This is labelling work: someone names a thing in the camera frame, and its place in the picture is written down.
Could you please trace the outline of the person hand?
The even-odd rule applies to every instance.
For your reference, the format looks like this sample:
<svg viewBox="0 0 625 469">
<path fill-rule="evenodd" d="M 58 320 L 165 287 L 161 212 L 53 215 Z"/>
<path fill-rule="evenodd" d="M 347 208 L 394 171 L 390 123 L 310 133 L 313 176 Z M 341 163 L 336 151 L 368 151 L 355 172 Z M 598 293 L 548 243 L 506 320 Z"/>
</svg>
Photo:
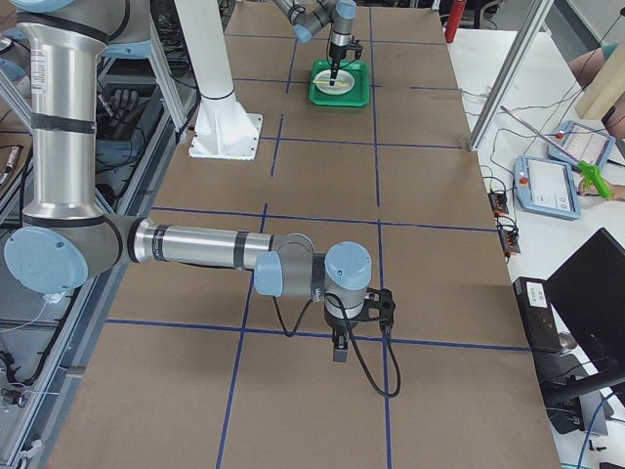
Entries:
<svg viewBox="0 0 625 469">
<path fill-rule="evenodd" d="M 581 196 L 588 196 L 588 195 L 592 195 L 592 191 L 590 190 L 590 188 L 586 187 L 586 180 L 582 179 L 577 187 L 577 192 L 579 195 Z"/>
</svg>

